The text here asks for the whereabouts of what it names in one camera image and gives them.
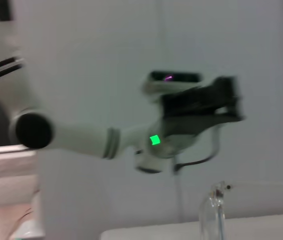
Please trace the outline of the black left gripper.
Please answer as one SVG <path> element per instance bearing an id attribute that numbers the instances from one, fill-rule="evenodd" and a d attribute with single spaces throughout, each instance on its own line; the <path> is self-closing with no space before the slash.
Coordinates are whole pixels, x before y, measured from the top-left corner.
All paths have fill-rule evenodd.
<path id="1" fill-rule="evenodd" d="M 194 135 L 226 123 L 244 120 L 237 79 L 216 78 L 210 85 L 161 97 L 161 131 L 165 136 Z"/>

